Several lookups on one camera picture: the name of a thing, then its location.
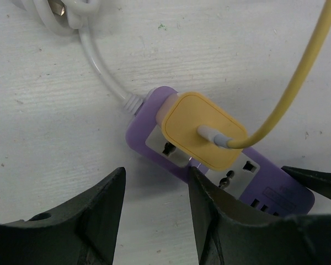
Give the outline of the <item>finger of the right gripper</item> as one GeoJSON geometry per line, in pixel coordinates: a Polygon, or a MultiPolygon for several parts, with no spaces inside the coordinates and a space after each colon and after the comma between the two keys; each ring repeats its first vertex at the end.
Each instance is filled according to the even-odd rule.
{"type": "Polygon", "coordinates": [[[281,169],[303,186],[331,200],[331,173],[290,166],[281,169]]]}

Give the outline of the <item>yellow charger plug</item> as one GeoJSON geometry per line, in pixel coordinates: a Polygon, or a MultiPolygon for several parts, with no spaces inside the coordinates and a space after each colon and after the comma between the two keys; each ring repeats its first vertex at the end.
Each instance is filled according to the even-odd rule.
{"type": "Polygon", "coordinates": [[[168,142],[213,171],[228,169],[242,152],[228,142],[247,137],[241,123],[198,92],[168,96],[156,122],[168,142]]]}

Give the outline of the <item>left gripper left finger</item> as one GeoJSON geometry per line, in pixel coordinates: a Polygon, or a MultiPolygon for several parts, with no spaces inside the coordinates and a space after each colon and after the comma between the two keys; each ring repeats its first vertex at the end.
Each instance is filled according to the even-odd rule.
{"type": "Polygon", "coordinates": [[[0,264],[112,264],[126,171],[31,219],[0,224],[0,264]]]}

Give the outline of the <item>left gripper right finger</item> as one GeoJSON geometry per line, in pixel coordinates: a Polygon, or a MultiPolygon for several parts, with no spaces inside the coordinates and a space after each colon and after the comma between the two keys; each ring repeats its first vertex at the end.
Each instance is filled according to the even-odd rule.
{"type": "Polygon", "coordinates": [[[195,167],[188,180],[200,264],[331,264],[331,214],[275,216],[240,202],[195,167]]]}

